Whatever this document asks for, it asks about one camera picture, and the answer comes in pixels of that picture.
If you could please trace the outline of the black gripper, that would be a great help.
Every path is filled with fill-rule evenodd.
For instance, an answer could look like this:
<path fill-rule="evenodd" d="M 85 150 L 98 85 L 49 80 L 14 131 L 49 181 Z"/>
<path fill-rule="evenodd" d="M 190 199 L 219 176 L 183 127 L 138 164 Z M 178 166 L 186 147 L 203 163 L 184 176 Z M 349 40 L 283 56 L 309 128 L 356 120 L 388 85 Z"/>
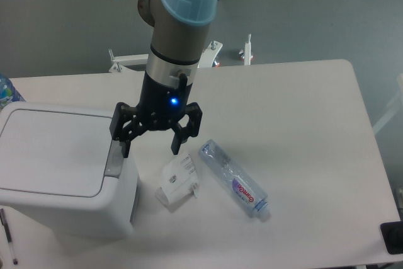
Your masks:
<path fill-rule="evenodd" d="M 124 158 L 128 158 L 131 142 L 147 130 L 172 129 L 171 151 L 174 155 L 179 153 L 181 145 L 189 137 L 198 136 L 202 109 L 197 102 L 186 105 L 189 97 L 188 76 L 181 73 L 176 81 L 173 87 L 166 86 L 145 74 L 138 105 L 116 104 L 110 134 L 113 140 L 119 142 Z M 178 121 L 184 115 L 188 116 L 188 122 L 183 127 Z"/>

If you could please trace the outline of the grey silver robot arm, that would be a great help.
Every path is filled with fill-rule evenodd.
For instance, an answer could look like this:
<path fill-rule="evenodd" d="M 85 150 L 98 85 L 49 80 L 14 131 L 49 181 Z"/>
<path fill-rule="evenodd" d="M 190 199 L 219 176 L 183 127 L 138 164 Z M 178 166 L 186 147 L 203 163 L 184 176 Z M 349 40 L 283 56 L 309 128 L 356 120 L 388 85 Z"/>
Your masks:
<path fill-rule="evenodd" d="M 153 32 L 139 102 L 119 102 L 110 124 L 123 157 L 147 131 L 172 130 L 174 154 L 198 135 L 202 110 L 188 98 L 219 1 L 138 0 L 139 15 Z"/>

